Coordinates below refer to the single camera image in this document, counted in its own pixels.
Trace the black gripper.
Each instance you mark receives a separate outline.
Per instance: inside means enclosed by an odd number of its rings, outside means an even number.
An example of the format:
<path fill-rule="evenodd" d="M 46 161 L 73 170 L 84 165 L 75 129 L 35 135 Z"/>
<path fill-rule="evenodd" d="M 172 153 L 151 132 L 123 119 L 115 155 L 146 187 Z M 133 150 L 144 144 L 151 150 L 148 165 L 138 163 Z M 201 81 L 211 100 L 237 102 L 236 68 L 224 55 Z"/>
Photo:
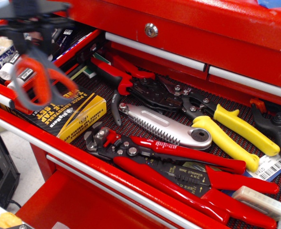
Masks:
<path fill-rule="evenodd" d="M 7 36 L 13 41 L 20 55 L 29 50 L 29 41 L 24 32 L 38 31 L 42 35 L 42 50 L 51 49 L 54 28 L 64 27 L 70 22 L 68 11 L 71 4 L 63 1 L 10 1 L 0 7 L 0 36 Z"/>

